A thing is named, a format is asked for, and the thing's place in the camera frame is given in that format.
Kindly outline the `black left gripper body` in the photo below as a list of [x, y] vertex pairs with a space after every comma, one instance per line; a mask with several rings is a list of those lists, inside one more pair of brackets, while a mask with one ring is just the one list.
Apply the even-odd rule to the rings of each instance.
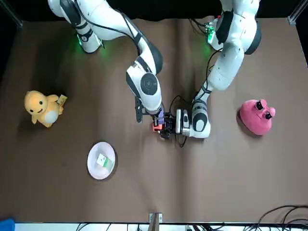
[[170, 123], [166, 124], [166, 129], [170, 131], [171, 134], [176, 134], [176, 117], [170, 115]]

